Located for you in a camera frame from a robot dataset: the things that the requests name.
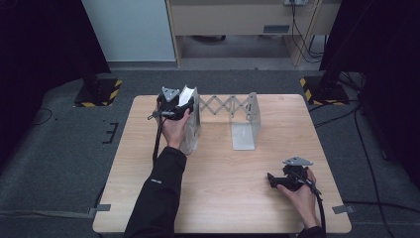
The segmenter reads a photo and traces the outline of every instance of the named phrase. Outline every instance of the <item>gray carpet floor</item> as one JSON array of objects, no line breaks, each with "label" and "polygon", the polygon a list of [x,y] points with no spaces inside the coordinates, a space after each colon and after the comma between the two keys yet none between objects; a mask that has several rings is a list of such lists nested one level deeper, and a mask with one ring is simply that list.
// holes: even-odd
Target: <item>gray carpet floor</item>
[{"label": "gray carpet floor", "polygon": [[[4,215],[5,211],[40,210],[85,213],[95,207],[111,169],[132,101],[141,94],[157,95],[162,86],[197,86],[201,94],[256,92],[302,94],[299,78],[316,71],[279,70],[133,70],[114,71],[123,80],[112,106],[78,108],[73,100],[81,80],[49,91],[34,126],[22,139],[13,160],[0,178],[0,237],[99,237],[92,218]],[[345,87],[352,99],[357,93]],[[308,105],[315,125],[351,112],[345,106]],[[358,125],[382,202],[420,210],[420,191],[396,162],[382,158],[380,145],[360,112]],[[118,129],[111,144],[107,131]],[[358,135],[354,114],[317,127],[317,133],[344,201],[376,202],[368,160]],[[391,237],[377,205],[353,204],[353,229],[329,237]],[[419,237],[420,214],[383,207],[394,237]]]}]

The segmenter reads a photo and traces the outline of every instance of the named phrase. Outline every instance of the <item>electrical outlet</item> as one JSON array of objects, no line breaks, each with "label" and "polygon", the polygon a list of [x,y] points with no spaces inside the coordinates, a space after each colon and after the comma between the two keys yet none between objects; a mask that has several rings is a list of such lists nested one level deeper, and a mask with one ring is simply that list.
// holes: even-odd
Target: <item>electrical outlet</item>
[{"label": "electrical outlet", "polygon": [[285,6],[291,6],[292,4],[295,6],[304,6],[308,4],[308,0],[284,0]]}]

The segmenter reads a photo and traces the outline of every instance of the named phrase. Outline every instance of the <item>white wall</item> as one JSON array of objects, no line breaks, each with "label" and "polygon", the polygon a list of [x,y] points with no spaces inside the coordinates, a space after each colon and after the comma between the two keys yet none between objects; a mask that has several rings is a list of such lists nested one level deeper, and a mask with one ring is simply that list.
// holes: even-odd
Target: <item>white wall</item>
[{"label": "white wall", "polygon": [[107,61],[175,61],[164,0],[82,0]]}]

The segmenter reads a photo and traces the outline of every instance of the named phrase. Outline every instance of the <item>black and yellow hazard tape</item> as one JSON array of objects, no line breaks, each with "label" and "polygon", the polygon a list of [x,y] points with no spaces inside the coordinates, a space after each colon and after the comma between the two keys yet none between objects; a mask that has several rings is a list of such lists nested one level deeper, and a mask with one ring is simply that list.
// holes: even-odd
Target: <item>black and yellow hazard tape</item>
[{"label": "black and yellow hazard tape", "polygon": [[303,91],[306,96],[306,100],[310,105],[346,105],[346,102],[339,101],[339,100],[318,100],[313,98],[313,94],[308,87],[308,83],[306,82],[305,78],[300,78],[300,85],[303,88]]},{"label": "black and yellow hazard tape", "polygon": [[114,88],[109,96],[109,99],[107,101],[101,101],[101,102],[92,102],[92,101],[85,101],[80,103],[74,103],[75,107],[95,107],[95,106],[110,106],[114,102],[115,97],[118,94],[118,90],[120,89],[120,85],[123,82],[123,80],[116,80]]}]

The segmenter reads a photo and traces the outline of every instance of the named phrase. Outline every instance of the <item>cable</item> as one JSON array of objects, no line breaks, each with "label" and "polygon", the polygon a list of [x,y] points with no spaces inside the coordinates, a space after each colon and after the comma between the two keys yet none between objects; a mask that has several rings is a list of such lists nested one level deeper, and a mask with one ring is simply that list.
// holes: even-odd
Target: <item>cable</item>
[{"label": "cable", "polygon": [[[352,203],[352,204],[361,204],[361,205],[379,205],[379,202],[375,202],[375,201],[349,201],[349,200],[343,200],[343,203]],[[398,205],[398,204],[393,204],[393,203],[387,203],[387,202],[381,202],[380,205],[382,206],[389,206],[389,207],[393,207],[393,208],[399,208],[399,209],[403,209],[403,210],[408,210],[408,211],[412,211],[415,213],[419,213],[420,214],[420,210],[411,208],[411,207],[407,207],[407,206],[402,206],[402,205]]]},{"label": "cable", "polygon": [[373,181],[374,193],[376,195],[376,200],[377,200],[377,203],[378,203],[378,208],[379,208],[380,216],[381,216],[382,221],[383,221],[383,225],[385,226],[386,231],[388,232],[389,236],[392,237],[392,238],[394,238],[394,235],[390,231],[389,226],[388,226],[388,223],[386,222],[385,215],[383,214],[382,203],[380,202],[379,191],[377,189],[377,184],[376,184],[376,178],[374,176],[373,168],[371,166],[370,158],[368,156],[368,151],[367,151],[367,148],[366,148],[366,145],[365,145],[365,142],[364,142],[364,138],[362,137],[361,129],[359,127],[358,116],[357,116],[358,113],[357,113],[357,111],[358,111],[358,109],[359,109],[360,106],[361,105],[359,105],[356,108],[356,110],[354,111],[354,119],[355,119],[356,129],[358,130],[359,139],[361,140],[362,147],[364,149],[365,156],[367,158],[367,164],[368,164],[368,167],[369,167],[369,170],[370,170],[371,179]]},{"label": "cable", "polygon": [[49,121],[49,120],[53,117],[53,112],[52,112],[51,110],[49,110],[49,109],[47,109],[47,108],[44,108],[44,107],[40,108],[40,111],[41,111],[41,110],[46,110],[46,111],[48,111],[48,112],[50,113],[49,118],[47,118],[47,119],[46,119],[45,121],[43,121],[43,122],[31,124],[31,126],[39,126],[39,125],[43,125],[44,123],[48,122],[48,121]]},{"label": "cable", "polygon": [[314,107],[314,108],[310,109],[310,110],[309,110],[309,112],[311,112],[311,111],[315,111],[316,109],[319,109],[319,108],[324,107],[324,106],[326,106],[326,105],[329,105],[329,104],[322,104],[322,105],[320,105],[320,106]]},{"label": "cable", "polygon": [[79,213],[72,211],[42,211],[42,210],[16,210],[16,211],[0,211],[0,217],[27,217],[27,216],[41,216],[41,217],[59,217],[59,218],[79,218],[92,219],[93,214]]},{"label": "cable", "polygon": [[327,120],[327,121],[323,121],[323,122],[320,122],[320,123],[314,124],[314,126],[315,126],[315,128],[318,128],[318,127],[324,126],[324,125],[326,125],[326,124],[328,124],[328,123],[331,123],[331,122],[333,122],[333,121],[337,121],[337,120],[339,120],[339,119],[345,118],[345,117],[347,117],[347,116],[351,115],[352,113],[354,113],[355,111],[357,111],[357,110],[358,110],[361,106],[362,106],[362,104],[361,104],[361,103],[359,103],[359,105],[358,105],[356,108],[352,109],[350,112],[348,112],[348,113],[344,114],[343,116],[339,116],[339,117],[336,117],[336,118],[333,118],[333,119],[329,119],[329,120]]},{"label": "cable", "polygon": [[314,193],[314,195],[316,196],[316,200],[318,202],[318,207],[319,207],[319,214],[321,216],[321,227],[324,233],[327,234],[327,223],[325,222],[324,206],[322,204],[322,199],[320,196],[321,191],[319,191],[318,188],[316,188],[315,182],[313,180],[309,178],[303,178],[302,176],[300,176],[299,174],[293,171],[290,171],[290,173],[294,175],[295,177],[297,177],[298,179],[300,179],[301,181],[303,181],[307,186],[309,186],[311,188],[312,193]]},{"label": "cable", "polygon": [[299,51],[300,51],[300,54],[302,55],[302,57],[303,57],[303,59],[305,60],[305,61],[307,61],[307,62],[310,62],[310,63],[316,63],[316,62],[320,62],[320,60],[316,60],[316,61],[310,61],[310,60],[308,60],[306,57],[305,57],[305,55],[304,55],[304,53],[303,53],[303,51],[302,51],[302,49],[297,45],[297,42],[296,42],[296,40],[294,39],[294,28],[296,28],[296,30],[297,30],[297,32],[299,33],[299,36],[302,38],[302,42],[303,42],[303,47],[306,49],[306,51],[308,52],[308,54],[309,54],[309,56],[310,57],[312,57],[312,58],[314,58],[314,59],[316,59],[314,56],[312,56],[311,54],[310,54],[310,52],[308,51],[308,48],[306,47],[306,44],[305,44],[305,42],[303,41],[303,35],[300,33],[300,31],[299,31],[299,29],[297,28],[297,25],[296,25],[296,19],[295,19],[295,15],[296,15],[296,9],[295,9],[295,4],[294,3],[292,3],[291,4],[291,12],[292,12],[292,27],[291,27],[291,39],[292,39],[292,41],[293,41],[293,43],[294,43],[294,45],[299,49]]}]

